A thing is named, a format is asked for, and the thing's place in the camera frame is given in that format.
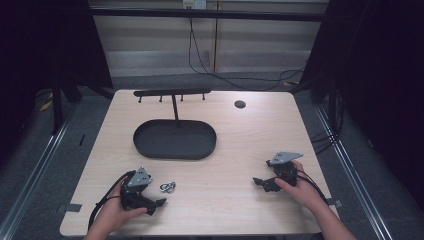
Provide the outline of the black hanger stand with tray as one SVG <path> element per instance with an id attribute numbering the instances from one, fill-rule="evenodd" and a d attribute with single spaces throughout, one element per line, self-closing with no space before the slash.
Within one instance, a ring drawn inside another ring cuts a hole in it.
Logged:
<path id="1" fill-rule="evenodd" d="M 139 125 L 133 134 L 136 150 L 144 157 L 155 159 L 200 160 L 208 157 L 216 147 L 215 129 L 203 121 L 181 120 L 176 96 L 201 94 L 205 99 L 210 92 L 209 88 L 134 91 L 138 102 L 144 97 L 170 96 L 174 112 L 173 119 L 153 119 Z"/>

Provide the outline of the black curtain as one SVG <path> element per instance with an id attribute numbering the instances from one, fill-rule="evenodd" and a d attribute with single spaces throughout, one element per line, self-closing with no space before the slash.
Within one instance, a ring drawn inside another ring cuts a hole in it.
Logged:
<path id="1" fill-rule="evenodd" d="M 0 0 L 0 166 L 42 89 L 72 102 L 78 87 L 113 86 L 88 0 Z"/>
<path id="2" fill-rule="evenodd" d="M 328 0 L 300 80 L 336 89 L 424 211 L 424 0 Z"/>

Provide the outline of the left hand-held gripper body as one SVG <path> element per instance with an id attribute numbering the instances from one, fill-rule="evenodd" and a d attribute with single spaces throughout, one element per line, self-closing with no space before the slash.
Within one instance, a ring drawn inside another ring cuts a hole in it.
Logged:
<path id="1" fill-rule="evenodd" d="M 146 208 L 149 205 L 156 205 L 154 201 L 144 197 L 142 192 L 150 184 L 150 175 L 140 167 L 131 171 L 121 186 L 121 204 L 125 210 Z"/>

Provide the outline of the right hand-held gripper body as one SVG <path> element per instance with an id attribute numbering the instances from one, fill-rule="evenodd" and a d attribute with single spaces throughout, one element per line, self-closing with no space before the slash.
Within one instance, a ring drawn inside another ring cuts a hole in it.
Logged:
<path id="1" fill-rule="evenodd" d="M 278 151 L 272 159 L 266 161 L 266 164 L 273 169 L 277 177 L 291 186 L 295 186 L 297 184 L 297 168 L 293 160 L 302 156 L 302 153 Z"/>

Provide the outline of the person's right hand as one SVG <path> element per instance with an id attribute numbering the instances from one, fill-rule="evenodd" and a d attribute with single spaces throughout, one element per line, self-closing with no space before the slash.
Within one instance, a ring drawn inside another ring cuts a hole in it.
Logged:
<path id="1" fill-rule="evenodd" d="M 317 212 L 322 206 L 327 207 L 327 204 L 322 199 L 319 192 L 309 182 L 307 174 L 303 169 L 303 165 L 296 160 L 293 160 L 292 163 L 298 171 L 297 184 L 295 186 L 291 186 L 289 183 L 280 178 L 276 178 L 274 182 L 282 190 L 290 194 L 298 204 L 313 213 Z"/>

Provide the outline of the black horizontal frame bar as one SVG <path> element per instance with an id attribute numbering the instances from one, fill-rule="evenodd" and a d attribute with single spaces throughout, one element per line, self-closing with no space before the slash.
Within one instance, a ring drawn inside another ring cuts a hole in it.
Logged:
<path id="1" fill-rule="evenodd" d="M 100 16 L 131 16 L 131 17 L 174 17 L 174 18 L 211 18 L 211 19 L 246 19 L 246 20 L 276 20 L 323 22 L 330 19 L 322 14 L 248 12 L 224 10 L 187 10 L 187 9 L 138 9 L 92 7 L 92 15 Z"/>

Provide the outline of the metal floor rail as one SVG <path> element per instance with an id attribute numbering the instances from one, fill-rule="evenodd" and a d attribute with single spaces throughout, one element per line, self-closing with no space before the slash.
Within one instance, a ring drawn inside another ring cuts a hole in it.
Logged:
<path id="1" fill-rule="evenodd" d="M 390 233 L 385 220 L 367 191 L 342 141 L 336 137 L 336 134 L 331 129 L 329 117 L 324 108 L 322 106 L 318 106 L 316 107 L 316 112 L 324 128 L 324 132 L 330 140 L 330 145 L 334 149 L 334 152 L 336 153 L 378 240 L 393 240 L 392 234 Z"/>
<path id="2" fill-rule="evenodd" d="M 26 178 L 25 185 L 19 192 L 15 203 L 12 205 L 4 221 L 0 225 L 0 240 L 12 240 L 44 174 L 46 173 L 52 161 L 58 146 L 60 145 L 65 133 L 67 132 L 69 122 L 77 108 L 78 104 L 71 105 L 69 113 L 63 120 L 62 125 L 57 130 L 57 132 L 49 138 L 49 141 L 44 148 L 37 164 L 35 165 L 34 170 Z"/>

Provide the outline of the white wall socket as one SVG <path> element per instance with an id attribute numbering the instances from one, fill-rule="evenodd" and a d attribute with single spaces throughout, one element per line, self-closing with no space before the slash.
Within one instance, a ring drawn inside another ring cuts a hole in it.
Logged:
<path id="1" fill-rule="evenodd" d="M 184 9 L 206 10 L 206 0 L 182 0 L 182 7 Z"/>

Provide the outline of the black metal stand leg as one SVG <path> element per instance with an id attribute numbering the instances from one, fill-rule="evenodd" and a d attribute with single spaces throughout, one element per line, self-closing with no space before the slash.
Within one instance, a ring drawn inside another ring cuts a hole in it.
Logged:
<path id="1" fill-rule="evenodd" d="M 52 103 L 53 103 L 53 130 L 52 134 L 56 135 L 62 127 L 63 124 L 63 111 L 62 111 L 62 95 L 60 83 L 57 78 L 52 80 Z"/>

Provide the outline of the person's left hand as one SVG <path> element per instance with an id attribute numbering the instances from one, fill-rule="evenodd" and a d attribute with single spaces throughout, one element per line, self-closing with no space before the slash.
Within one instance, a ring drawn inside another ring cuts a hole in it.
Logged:
<path id="1" fill-rule="evenodd" d="M 146 208 L 125 210 L 121 204 L 120 191 L 125 179 L 121 180 L 107 197 L 106 203 L 98 213 L 92 227 L 97 227 L 102 235 L 108 236 L 118 230 L 130 219 L 147 213 Z"/>

